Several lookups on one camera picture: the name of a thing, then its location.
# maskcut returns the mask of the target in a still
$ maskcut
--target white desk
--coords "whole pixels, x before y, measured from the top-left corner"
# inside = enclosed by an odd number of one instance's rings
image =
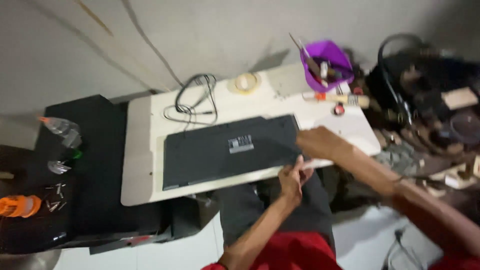
[[[217,83],[214,92],[218,108],[217,124],[228,123],[255,116],[266,118],[294,114],[300,129],[311,129],[324,125],[363,150],[368,155],[380,153],[380,145],[373,134],[363,112],[358,107],[346,107],[341,117],[334,116],[332,102],[306,102],[302,92],[312,90],[305,82],[301,63],[281,66],[260,72],[262,83],[253,93],[241,95],[227,90],[229,80]],[[344,93],[349,92],[343,84]],[[127,135],[121,203],[134,206],[161,201],[190,194],[215,190],[226,186],[249,183],[276,176],[280,167],[245,173],[233,177],[200,183],[167,191],[163,185],[163,142],[168,134],[183,131],[185,124],[169,121],[163,117],[163,109],[174,104],[178,91],[139,98],[130,102],[128,108]],[[185,90],[181,103],[193,104],[204,93],[201,86]],[[212,110],[212,105],[204,101],[197,111]],[[171,110],[170,116],[186,116]],[[199,122],[211,122],[213,115],[198,116]],[[198,129],[204,125],[190,125]],[[332,164],[328,160],[315,160],[314,167]]]

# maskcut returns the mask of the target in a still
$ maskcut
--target white floor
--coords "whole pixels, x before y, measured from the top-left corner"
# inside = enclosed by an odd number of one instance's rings
[[[334,226],[337,259],[345,270],[380,269],[394,241],[394,230],[407,225],[403,243],[413,248],[424,264],[442,254],[409,221],[389,208],[371,207],[358,218]],[[198,270],[217,261],[223,252],[220,218],[197,235],[165,244],[150,244],[89,255],[88,248],[63,250],[55,270]],[[408,264],[402,269],[414,269]]]

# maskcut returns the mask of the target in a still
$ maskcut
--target white wall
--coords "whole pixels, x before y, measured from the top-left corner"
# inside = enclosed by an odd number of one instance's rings
[[[186,80],[199,72],[227,78],[298,61],[288,32],[305,41],[330,38],[372,64],[380,42],[392,33],[448,40],[437,29],[447,24],[443,16],[475,2],[132,0],[132,6],[152,42]],[[0,1],[0,114],[25,113],[97,93],[112,98],[177,86],[136,32],[121,1],[84,3],[114,37],[73,0]],[[453,29],[447,24],[450,33],[465,26],[459,17],[464,16],[456,16]]]

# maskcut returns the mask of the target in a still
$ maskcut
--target purple container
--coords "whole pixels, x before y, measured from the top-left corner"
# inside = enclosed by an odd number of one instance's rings
[[[325,87],[322,84],[318,83],[308,69],[307,63],[305,62],[307,56],[302,50],[300,52],[300,58],[301,62],[303,63],[303,68],[305,70],[305,79],[307,80],[308,85],[315,92],[325,93],[337,87],[342,82],[353,82],[354,75],[352,65],[350,64],[350,61],[348,60],[346,54],[333,41],[317,41],[305,45],[305,49],[313,58],[320,57],[329,60],[332,68],[339,70],[343,75],[342,79],[339,79],[333,83],[329,83],[328,87]]]

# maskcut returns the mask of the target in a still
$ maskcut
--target black surface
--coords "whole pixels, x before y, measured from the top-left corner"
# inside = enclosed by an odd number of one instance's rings
[[[47,161],[56,156],[61,139],[41,127],[27,179],[18,193],[44,198],[44,186],[64,182],[68,203],[58,212],[49,213],[43,205],[41,212],[30,218],[5,219],[1,231],[9,237],[0,245],[3,252],[37,252],[84,236],[161,233],[169,225],[161,202],[134,207],[120,203],[126,104],[116,106],[98,95],[49,106],[45,116],[65,118],[80,126],[83,156],[63,175],[50,172]]]
[[[294,163],[298,126],[293,115],[262,117],[168,135],[163,189]],[[229,140],[251,136],[253,149],[230,153]]]

